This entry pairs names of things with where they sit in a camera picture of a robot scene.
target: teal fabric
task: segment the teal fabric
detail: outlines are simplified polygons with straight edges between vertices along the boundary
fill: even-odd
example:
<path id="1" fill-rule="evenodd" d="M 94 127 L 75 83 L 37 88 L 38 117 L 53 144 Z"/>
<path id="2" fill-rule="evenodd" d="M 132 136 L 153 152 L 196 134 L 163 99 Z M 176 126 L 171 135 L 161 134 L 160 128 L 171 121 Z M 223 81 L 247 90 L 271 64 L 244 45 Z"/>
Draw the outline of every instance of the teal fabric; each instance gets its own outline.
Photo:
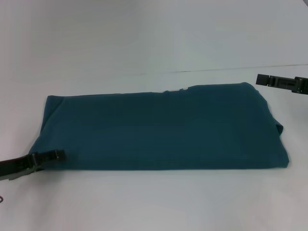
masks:
<path id="1" fill-rule="evenodd" d="M 163 93 L 49 96 L 31 152 L 65 150 L 47 169 L 287 167 L 280 125 L 247 83 Z"/>

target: white background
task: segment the white background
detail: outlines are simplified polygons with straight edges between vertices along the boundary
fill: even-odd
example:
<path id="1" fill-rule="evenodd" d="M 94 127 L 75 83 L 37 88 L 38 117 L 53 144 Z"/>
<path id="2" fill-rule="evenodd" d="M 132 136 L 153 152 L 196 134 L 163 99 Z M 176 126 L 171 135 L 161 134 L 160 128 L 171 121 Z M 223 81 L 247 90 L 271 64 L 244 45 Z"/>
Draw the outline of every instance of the white background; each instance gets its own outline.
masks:
<path id="1" fill-rule="evenodd" d="M 27 154 L 48 95 L 308 77 L 307 41 L 302 0 L 0 0 L 0 160 Z M 308 96 L 255 87 L 288 168 L 42 171 L 0 182 L 0 229 L 308 230 Z"/>

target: folded cloth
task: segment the folded cloth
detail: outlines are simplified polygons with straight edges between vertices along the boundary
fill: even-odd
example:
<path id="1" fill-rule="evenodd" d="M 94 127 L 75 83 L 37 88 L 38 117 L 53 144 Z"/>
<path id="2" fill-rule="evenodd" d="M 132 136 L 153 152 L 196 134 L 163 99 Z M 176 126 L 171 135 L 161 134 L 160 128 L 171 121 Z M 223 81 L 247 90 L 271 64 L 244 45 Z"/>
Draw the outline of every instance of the folded cloth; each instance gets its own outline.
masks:
<path id="1" fill-rule="evenodd" d="M 287 167 L 283 126 L 248 83 L 162 93 L 48 96 L 32 152 L 64 150 L 46 169 Z"/>

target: white table surface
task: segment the white table surface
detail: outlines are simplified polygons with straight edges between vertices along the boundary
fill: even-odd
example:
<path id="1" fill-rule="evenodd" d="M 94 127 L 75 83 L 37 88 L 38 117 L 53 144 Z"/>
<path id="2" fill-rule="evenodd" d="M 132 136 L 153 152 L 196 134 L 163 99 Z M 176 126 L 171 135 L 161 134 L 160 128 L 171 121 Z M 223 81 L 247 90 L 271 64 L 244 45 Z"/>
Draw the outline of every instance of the white table surface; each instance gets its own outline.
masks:
<path id="1" fill-rule="evenodd" d="M 0 0 L 0 160 L 27 154 L 51 94 L 308 77 L 307 25 L 302 0 Z M 42 171 L 0 181 L 0 229 L 308 230 L 308 96 L 254 86 L 288 168 Z"/>

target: folded teal towel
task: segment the folded teal towel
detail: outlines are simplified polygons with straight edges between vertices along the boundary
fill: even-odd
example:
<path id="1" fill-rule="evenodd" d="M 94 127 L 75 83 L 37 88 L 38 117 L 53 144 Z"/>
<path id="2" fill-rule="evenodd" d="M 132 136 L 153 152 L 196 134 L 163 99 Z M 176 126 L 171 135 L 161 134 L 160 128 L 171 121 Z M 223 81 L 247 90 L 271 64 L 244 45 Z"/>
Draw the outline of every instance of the folded teal towel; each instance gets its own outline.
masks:
<path id="1" fill-rule="evenodd" d="M 162 93 L 49 96 L 32 152 L 64 150 L 46 169 L 287 167 L 280 125 L 247 83 Z"/>

